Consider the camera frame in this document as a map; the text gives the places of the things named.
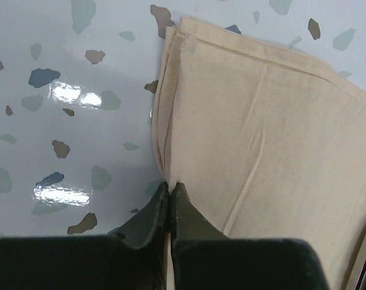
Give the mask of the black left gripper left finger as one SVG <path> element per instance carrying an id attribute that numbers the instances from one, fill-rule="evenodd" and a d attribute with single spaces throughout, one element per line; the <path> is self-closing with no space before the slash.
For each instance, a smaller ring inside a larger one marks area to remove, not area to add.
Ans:
<path id="1" fill-rule="evenodd" d="M 116 238 L 109 289 L 166 289 L 168 185 L 158 185 L 150 201 L 121 227 Z"/>

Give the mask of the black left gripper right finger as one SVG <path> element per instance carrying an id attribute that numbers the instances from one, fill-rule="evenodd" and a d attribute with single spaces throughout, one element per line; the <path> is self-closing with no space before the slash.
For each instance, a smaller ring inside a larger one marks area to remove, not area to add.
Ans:
<path id="1" fill-rule="evenodd" d="M 192 205 L 184 184 L 176 184 L 171 198 L 174 288 L 209 289 L 221 279 L 229 239 Z"/>

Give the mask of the beige cloth wrap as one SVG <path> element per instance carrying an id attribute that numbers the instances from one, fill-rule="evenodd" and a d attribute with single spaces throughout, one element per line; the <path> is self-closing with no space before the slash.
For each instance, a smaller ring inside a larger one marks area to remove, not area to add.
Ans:
<path id="1" fill-rule="evenodd" d="M 365 282 L 366 92 L 328 64 L 182 17 L 151 129 L 170 188 L 221 233 L 305 240 L 330 289 Z"/>

